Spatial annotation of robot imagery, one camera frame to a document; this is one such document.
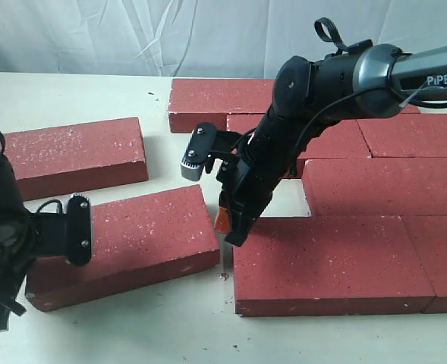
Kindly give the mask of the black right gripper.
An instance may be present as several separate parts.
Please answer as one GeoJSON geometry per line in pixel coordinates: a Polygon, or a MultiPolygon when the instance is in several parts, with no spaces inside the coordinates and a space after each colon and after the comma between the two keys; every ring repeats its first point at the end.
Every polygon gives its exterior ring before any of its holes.
{"type": "Polygon", "coordinates": [[[309,118],[264,115],[256,127],[241,134],[233,150],[237,158],[223,162],[217,174],[222,190],[214,228],[225,234],[225,242],[244,244],[277,185],[296,175],[298,156],[321,133],[322,124],[309,118]]]}

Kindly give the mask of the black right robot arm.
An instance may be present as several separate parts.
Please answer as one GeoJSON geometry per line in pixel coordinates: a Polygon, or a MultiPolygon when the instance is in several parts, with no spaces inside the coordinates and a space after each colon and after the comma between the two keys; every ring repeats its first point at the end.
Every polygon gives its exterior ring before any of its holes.
{"type": "Polygon", "coordinates": [[[217,222],[225,241],[241,246],[274,189],[296,172],[309,142],[343,120],[391,118],[407,103],[447,108],[447,46],[410,54],[363,43],[320,61],[288,59],[277,73],[271,104],[256,128],[232,146],[217,222]]]}

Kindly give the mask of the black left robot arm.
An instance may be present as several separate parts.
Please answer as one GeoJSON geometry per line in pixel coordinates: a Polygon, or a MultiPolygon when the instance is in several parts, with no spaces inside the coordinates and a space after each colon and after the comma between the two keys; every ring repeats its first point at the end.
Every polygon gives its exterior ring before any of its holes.
{"type": "Polygon", "coordinates": [[[0,153],[0,331],[8,330],[11,313],[26,312],[17,295],[32,263],[29,217],[11,164],[0,153]]]}

